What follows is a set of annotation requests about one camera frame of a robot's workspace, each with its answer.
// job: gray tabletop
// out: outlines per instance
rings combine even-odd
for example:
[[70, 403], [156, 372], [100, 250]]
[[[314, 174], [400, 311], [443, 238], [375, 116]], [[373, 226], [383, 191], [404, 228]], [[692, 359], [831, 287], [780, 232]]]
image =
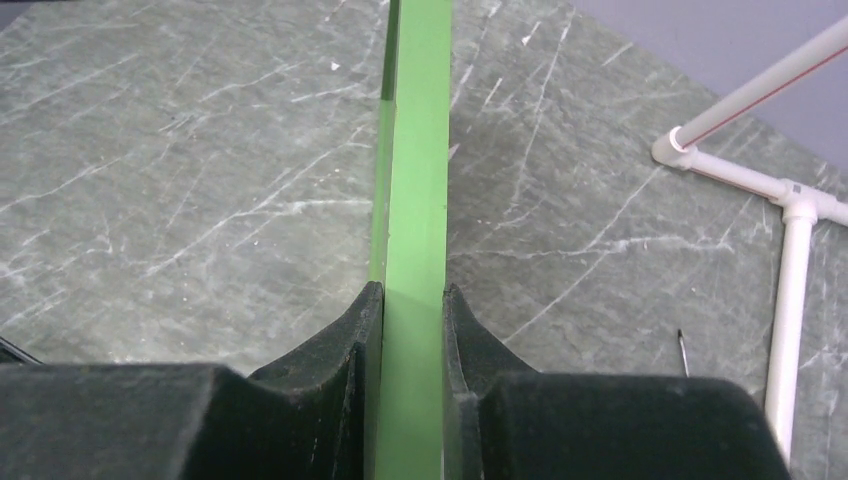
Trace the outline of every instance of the gray tabletop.
[[[249, 371], [366, 277], [387, 2], [39, 5], [0, 34], [0, 334]], [[541, 370], [762, 401], [783, 227], [649, 156], [715, 99], [567, 4], [456, 2], [448, 278]], [[753, 118], [704, 148], [848, 197]], [[848, 232], [814, 232], [796, 478], [848, 478]]]

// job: gray marble floor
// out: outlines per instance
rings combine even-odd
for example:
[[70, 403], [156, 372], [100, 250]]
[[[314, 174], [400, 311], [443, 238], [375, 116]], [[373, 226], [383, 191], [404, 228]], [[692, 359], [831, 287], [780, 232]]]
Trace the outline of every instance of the gray marble floor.
[[[542, 370], [694, 374], [762, 400], [778, 208], [660, 167], [651, 142], [715, 99], [567, 4], [457, 6], [449, 278]], [[745, 118], [704, 150], [845, 199], [848, 178]], [[848, 229], [815, 229], [793, 470], [848, 478]]]
[[249, 371], [339, 315], [367, 275], [386, 9], [337, 6], [40, 4], [3, 31], [0, 334]]
[[[560, 2], [455, 2], [449, 279], [543, 370], [761, 399], [779, 210], [652, 163], [714, 99]], [[0, 334], [47, 361], [246, 371], [365, 278], [380, 0], [39, 5], [0, 34]], [[843, 198], [743, 119], [705, 149]], [[848, 231], [816, 227], [793, 469], [848, 478]]]

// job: red stripe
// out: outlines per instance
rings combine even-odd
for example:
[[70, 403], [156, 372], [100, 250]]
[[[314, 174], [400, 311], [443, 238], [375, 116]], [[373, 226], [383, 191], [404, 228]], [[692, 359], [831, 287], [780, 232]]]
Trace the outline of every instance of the red stripe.
[[819, 68], [819, 67], [821, 67], [822, 65], [824, 65], [825, 63], [827, 63], [827, 62], [829, 62], [829, 61], [833, 60], [834, 58], [838, 57], [839, 55], [841, 55], [841, 54], [845, 53], [846, 51], [848, 51], [848, 45], [846, 45], [846, 46], [842, 47], [841, 49], [837, 50], [836, 52], [834, 52], [833, 54], [831, 54], [829, 57], [825, 58], [825, 59], [824, 59], [824, 60], [822, 60], [821, 62], [819, 62], [819, 63], [817, 63], [817, 64], [813, 65], [812, 67], [810, 67], [810, 68], [808, 68], [808, 69], [804, 70], [803, 72], [799, 73], [798, 75], [796, 75], [795, 77], [791, 78], [790, 80], [788, 80], [788, 81], [787, 81], [786, 83], [784, 83], [783, 85], [781, 85], [781, 86], [779, 86], [779, 87], [775, 88], [775, 89], [774, 89], [774, 90], [772, 90], [771, 92], [769, 92], [769, 93], [767, 93], [767, 94], [763, 95], [762, 97], [758, 98], [758, 99], [757, 99], [754, 103], [752, 103], [752, 104], [748, 105], [747, 107], [743, 108], [742, 110], [739, 110], [738, 112], [734, 113], [733, 115], [731, 115], [731, 116], [727, 117], [726, 119], [722, 120], [722, 121], [721, 121], [721, 123], [719, 123], [718, 125], [716, 125], [716, 126], [714, 126], [713, 128], [711, 128], [711, 129], [707, 130], [706, 132], [702, 133], [701, 135], [699, 135], [698, 137], [696, 137], [694, 140], [690, 141], [690, 142], [689, 142], [689, 143], [687, 143], [686, 145], [683, 145], [683, 148], [684, 148], [684, 149], [686, 149], [686, 148], [688, 148], [688, 147], [690, 147], [690, 146], [694, 145], [695, 143], [699, 142], [700, 140], [702, 140], [702, 139], [703, 139], [704, 137], [706, 137], [707, 135], [709, 135], [709, 134], [711, 134], [711, 133], [715, 132], [716, 130], [718, 130], [719, 128], [721, 128], [721, 127], [725, 126], [727, 123], [732, 122], [732, 121], [733, 121], [733, 120], [735, 120], [735, 119], [736, 119], [739, 115], [742, 115], [743, 113], [747, 112], [748, 110], [750, 110], [750, 109], [752, 109], [752, 108], [756, 107], [757, 105], [759, 105], [759, 104], [763, 103], [764, 101], [768, 100], [769, 98], [771, 98], [771, 97], [773, 97], [773, 96], [777, 95], [777, 94], [778, 94], [778, 93], [780, 93], [780, 91], [781, 91], [781, 90], [783, 90], [784, 88], [786, 88], [786, 87], [788, 87], [789, 85], [791, 85], [791, 84], [793, 84], [793, 83], [797, 82], [798, 80], [802, 79], [803, 77], [805, 77], [805, 76], [809, 75], [810, 73], [812, 73], [812, 72], [813, 72], [814, 70], [816, 70], [817, 68]]

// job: pvc pipe frame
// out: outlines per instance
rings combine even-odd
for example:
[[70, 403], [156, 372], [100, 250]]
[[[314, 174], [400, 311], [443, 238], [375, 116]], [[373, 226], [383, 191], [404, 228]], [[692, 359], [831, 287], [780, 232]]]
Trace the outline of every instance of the pvc pipe frame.
[[783, 240], [771, 352], [766, 383], [766, 417], [789, 463], [798, 355], [804, 315], [807, 266], [813, 225], [819, 218], [848, 226], [848, 204], [834, 196], [787, 179], [776, 179], [698, 151], [696, 144], [745, 112], [848, 51], [848, 17], [840, 20], [689, 123], [654, 142], [659, 163], [692, 170], [714, 180], [767, 198], [783, 207]]

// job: dark object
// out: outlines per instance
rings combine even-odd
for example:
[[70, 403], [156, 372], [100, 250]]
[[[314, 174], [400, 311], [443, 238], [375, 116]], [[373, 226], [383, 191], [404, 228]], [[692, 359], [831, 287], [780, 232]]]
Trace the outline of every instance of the dark object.
[[373, 471], [382, 287], [247, 379], [214, 365], [0, 367], [0, 478]]
[[445, 294], [445, 478], [790, 480], [721, 380], [538, 373]]
[[26, 353], [12, 344], [12, 342], [0, 337], [0, 365], [13, 363], [21, 365], [41, 365], [32, 355]]

